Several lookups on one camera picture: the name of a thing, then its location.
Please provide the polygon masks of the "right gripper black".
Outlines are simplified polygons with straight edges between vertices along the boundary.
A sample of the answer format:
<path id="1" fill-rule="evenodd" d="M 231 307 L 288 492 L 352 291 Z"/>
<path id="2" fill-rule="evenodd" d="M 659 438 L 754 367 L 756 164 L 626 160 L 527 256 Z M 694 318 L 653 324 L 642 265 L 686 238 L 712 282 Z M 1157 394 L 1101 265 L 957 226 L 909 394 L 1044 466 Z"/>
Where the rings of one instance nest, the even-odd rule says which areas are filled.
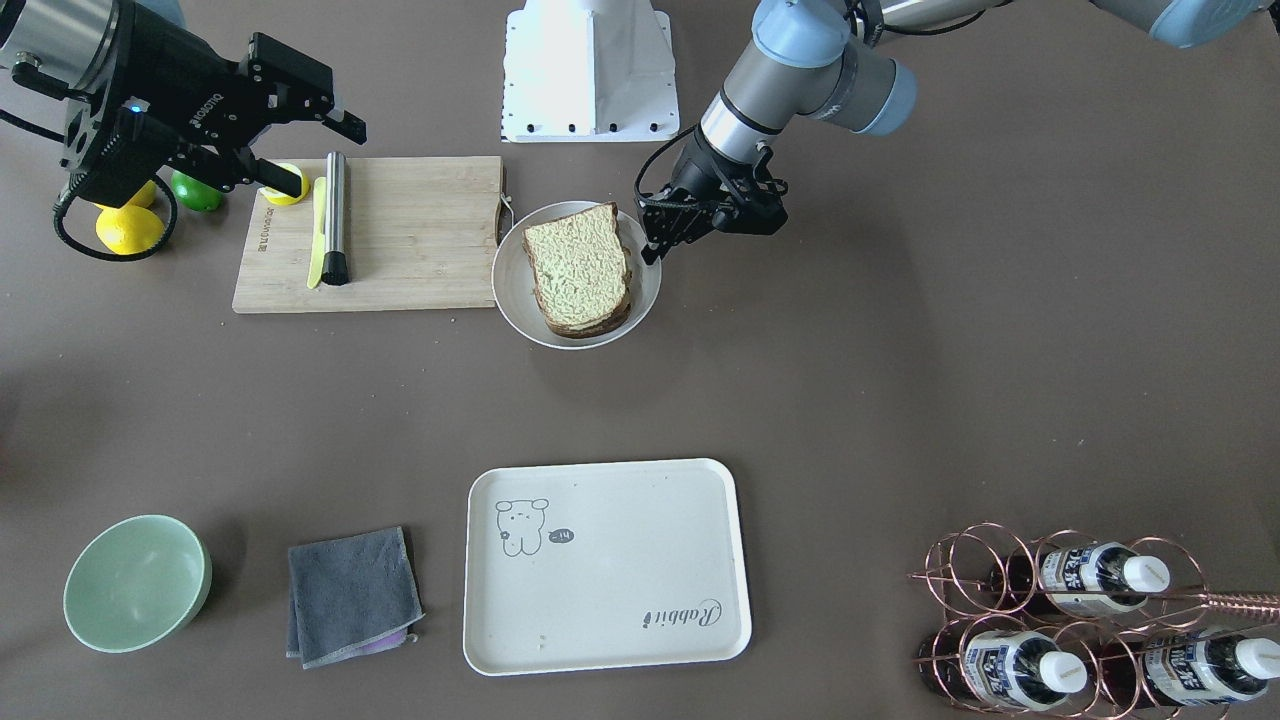
<path id="1" fill-rule="evenodd" d="M 303 199 L 305 173 L 259 159 L 269 127 L 320 122 L 357 145 L 367 126 L 337 108 L 332 68 L 256 33 L 239 60 L 137 1 L 14 1 L 10 72 L 67 102 L 60 140 L 65 195 L 127 201 L 170 167 L 220 191 L 260 184 L 265 199 Z"/>

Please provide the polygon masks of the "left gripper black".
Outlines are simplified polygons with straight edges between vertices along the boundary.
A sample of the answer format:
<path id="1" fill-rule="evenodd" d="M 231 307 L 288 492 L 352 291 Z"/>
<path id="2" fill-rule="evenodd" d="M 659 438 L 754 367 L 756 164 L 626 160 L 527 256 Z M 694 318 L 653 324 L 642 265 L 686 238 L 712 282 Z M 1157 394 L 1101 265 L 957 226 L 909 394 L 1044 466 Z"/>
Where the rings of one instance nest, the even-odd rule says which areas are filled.
<path id="1" fill-rule="evenodd" d="M 650 165 L 680 140 L 691 135 L 673 165 L 669 182 L 657 193 L 637 192 L 637 210 L 646 242 L 641 258 L 654 266 L 681 243 L 694 243 L 718 231 L 727 234 L 773 234 L 788 219 L 782 197 L 783 179 L 774 178 L 768 164 L 772 147 L 759 142 L 754 159 L 740 163 L 712 147 L 700 126 L 690 126 L 655 150 L 641 165 L 644 179 Z"/>

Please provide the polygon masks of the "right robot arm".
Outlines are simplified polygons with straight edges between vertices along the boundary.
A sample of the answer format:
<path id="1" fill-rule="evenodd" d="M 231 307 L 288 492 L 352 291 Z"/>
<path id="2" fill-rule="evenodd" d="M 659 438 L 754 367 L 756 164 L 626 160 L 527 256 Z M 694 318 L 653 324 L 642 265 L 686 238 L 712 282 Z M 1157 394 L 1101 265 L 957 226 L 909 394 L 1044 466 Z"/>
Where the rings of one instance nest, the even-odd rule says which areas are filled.
<path id="1" fill-rule="evenodd" d="M 5 1 L 3 67 L 64 102 L 54 138 L 67 195 L 111 208 L 164 167 L 221 192 L 297 192 L 297 177 L 253 154 L 274 126 L 317 122 L 355 143 L 367 138 L 329 65 L 261 32 L 228 59 L 137 1 Z"/>

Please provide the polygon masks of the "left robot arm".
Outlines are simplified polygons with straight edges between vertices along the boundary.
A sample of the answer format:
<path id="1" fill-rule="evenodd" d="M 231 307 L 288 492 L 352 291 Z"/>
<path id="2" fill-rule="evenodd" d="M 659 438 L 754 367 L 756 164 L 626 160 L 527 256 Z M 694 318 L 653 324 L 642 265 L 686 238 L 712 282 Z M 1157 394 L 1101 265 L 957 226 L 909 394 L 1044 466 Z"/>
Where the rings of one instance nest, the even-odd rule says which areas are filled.
<path id="1" fill-rule="evenodd" d="M 961 29 L 992 1 L 762 1 L 751 37 L 701 119 L 675 137 L 669 179 L 635 200 L 653 265 L 712 233 L 773 234 L 787 220 L 788 186 L 769 172 L 794 118 L 886 136 L 916 102 L 916 78 L 877 51 L 886 36 Z"/>

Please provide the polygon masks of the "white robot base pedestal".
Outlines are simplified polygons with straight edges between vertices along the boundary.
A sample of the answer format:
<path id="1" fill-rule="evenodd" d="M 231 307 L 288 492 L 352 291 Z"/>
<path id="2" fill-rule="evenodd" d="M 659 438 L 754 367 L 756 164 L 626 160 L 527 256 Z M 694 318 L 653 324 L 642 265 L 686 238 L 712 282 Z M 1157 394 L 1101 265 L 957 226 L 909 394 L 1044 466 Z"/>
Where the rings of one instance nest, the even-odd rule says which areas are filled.
<path id="1" fill-rule="evenodd" d="M 506 18 L 500 137 L 664 142 L 680 132 L 671 20 L 649 1 L 527 1 Z"/>

